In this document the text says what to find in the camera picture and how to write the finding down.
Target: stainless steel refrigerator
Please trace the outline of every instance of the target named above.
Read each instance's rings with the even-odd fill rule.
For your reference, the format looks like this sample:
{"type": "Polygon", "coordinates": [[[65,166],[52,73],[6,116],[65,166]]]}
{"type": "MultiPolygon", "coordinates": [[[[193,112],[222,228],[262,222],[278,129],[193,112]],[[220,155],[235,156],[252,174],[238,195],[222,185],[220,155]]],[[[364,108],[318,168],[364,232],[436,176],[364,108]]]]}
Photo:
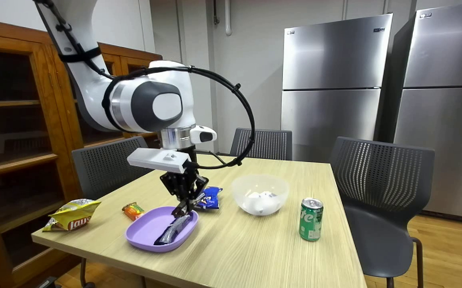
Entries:
{"type": "Polygon", "coordinates": [[[462,217],[462,4],[418,9],[393,51],[393,142],[434,148],[426,211],[462,217]]]}
{"type": "Polygon", "coordinates": [[[327,161],[337,136],[372,139],[391,14],[284,28],[281,129],[292,158],[327,161]]]}

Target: chair backrest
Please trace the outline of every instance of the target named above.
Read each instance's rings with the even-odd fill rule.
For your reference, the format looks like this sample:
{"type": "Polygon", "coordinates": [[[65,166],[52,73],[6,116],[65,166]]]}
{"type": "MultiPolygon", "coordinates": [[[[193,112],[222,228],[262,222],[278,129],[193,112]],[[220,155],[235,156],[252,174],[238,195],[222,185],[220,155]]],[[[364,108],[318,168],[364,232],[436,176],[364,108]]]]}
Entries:
{"type": "MultiPolygon", "coordinates": [[[[251,129],[236,128],[231,140],[230,153],[239,153],[249,139],[251,129]]],[[[255,140],[249,156],[292,160],[292,131],[255,129],[255,140]]]]}
{"type": "Polygon", "coordinates": [[[140,136],[72,150],[83,196],[99,198],[147,174],[150,169],[131,166],[126,160],[137,147],[147,147],[140,136]]]}
{"type": "Polygon", "coordinates": [[[342,201],[406,224],[426,204],[434,152],[337,137],[331,168],[342,201]]]}

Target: green soda can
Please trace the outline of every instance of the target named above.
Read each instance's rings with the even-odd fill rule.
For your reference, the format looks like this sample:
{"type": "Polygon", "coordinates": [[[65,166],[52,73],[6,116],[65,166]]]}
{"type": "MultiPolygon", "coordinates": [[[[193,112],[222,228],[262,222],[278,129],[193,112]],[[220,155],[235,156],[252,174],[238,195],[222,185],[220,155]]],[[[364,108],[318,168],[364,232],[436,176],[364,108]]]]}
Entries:
{"type": "Polygon", "coordinates": [[[321,236],[323,203],[316,198],[300,201],[299,235],[307,241],[316,241],[321,236]]]}

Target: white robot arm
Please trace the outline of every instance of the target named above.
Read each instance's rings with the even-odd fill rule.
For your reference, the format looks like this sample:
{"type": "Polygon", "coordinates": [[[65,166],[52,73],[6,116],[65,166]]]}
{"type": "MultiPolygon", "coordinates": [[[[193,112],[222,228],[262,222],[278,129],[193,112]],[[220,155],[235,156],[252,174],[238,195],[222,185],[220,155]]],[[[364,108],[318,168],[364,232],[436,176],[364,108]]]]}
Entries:
{"type": "Polygon", "coordinates": [[[180,209],[190,211],[190,201],[207,182],[206,177],[198,176],[198,168],[223,168],[241,163],[254,140],[254,118],[246,97],[238,91],[239,84],[233,86],[214,72],[171,60],[155,60],[148,68],[112,76],[97,41],[91,36],[91,14],[96,0],[33,1],[57,46],[59,57],[76,84],[83,120],[97,129],[161,132],[161,148],[137,148],[128,156],[128,161],[134,166],[166,171],[161,180],[180,200],[180,209]],[[187,72],[219,81],[241,100],[247,112],[252,129],[249,144],[228,163],[220,161],[219,166],[196,163],[195,144],[215,140],[217,136],[211,128],[195,121],[187,72]]]}

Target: can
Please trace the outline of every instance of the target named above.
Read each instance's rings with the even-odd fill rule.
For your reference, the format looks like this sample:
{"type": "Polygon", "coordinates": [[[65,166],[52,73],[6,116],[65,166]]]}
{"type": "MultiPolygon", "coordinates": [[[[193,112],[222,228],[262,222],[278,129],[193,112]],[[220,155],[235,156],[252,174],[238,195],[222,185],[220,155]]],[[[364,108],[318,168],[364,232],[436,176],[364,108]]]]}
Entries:
{"type": "Polygon", "coordinates": [[[300,201],[299,235],[307,241],[321,238],[323,203],[316,198],[300,201]]]}
{"type": "Polygon", "coordinates": [[[131,220],[135,220],[143,212],[143,209],[135,201],[124,204],[121,211],[131,220]]]}

